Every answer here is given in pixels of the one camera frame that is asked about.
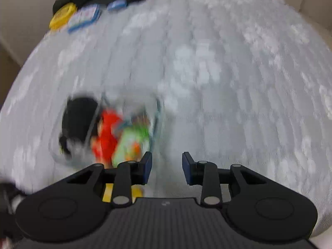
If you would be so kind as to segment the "yellow plastic container lid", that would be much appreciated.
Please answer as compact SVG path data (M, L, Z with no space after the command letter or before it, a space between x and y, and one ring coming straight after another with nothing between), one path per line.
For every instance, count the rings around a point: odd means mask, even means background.
M131 197L131 202L134 203L137 198L142 198L144 196L144 190L141 186L133 185L131 189L129 186L115 186L113 183L105 184L105 190L102 196L102 201L105 203L113 203L116 205L128 204L129 198Z

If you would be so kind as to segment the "pink green toy box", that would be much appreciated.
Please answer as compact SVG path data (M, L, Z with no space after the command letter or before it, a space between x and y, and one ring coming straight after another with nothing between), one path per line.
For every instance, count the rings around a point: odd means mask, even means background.
M150 141L150 124L148 115L141 114L112 128L112 134L118 141L111 157L112 167L118 167L125 161L141 160Z

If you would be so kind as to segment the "red hooded doll figure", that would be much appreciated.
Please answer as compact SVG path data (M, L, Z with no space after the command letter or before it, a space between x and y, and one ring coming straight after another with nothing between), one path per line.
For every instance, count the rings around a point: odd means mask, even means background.
M112 133L113 127L122 122L122 117L112 109L105 109L97 123L97 135L92 136L90 148L95 156L96 163L112 168L112 155L118 145L118 138Z

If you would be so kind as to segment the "black plush cat keychain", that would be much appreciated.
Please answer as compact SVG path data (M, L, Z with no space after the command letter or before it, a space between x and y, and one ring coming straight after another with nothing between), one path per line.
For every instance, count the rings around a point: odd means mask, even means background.
M90 142L98 135L98 123L101 119L99 103L93 97L69 97L63 111L61 133L59 135L60 151L71 157L71 144Z

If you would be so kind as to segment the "clear glass divided container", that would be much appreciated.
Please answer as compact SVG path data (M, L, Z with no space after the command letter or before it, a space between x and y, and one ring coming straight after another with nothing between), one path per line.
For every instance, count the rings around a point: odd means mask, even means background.
M151 152L162 104L150 90L111 87L71 94L49 141L53 159L81 169L92 163L117 167Z

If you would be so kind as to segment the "small yellow lidded container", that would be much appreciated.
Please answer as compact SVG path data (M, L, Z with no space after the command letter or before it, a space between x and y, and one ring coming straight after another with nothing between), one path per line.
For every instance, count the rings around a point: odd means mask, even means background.
M61 7L53 16L53 18L50 20L49 28L51 30L58 30L67 22L69 19L74 15L77 11L77 7L73 3L68 3Z

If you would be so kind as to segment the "small blue pouch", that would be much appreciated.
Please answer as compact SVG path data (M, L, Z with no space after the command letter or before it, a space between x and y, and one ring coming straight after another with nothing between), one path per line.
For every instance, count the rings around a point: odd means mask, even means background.
M108 11L117 11L127 7L127 0L116 0L108 4Z

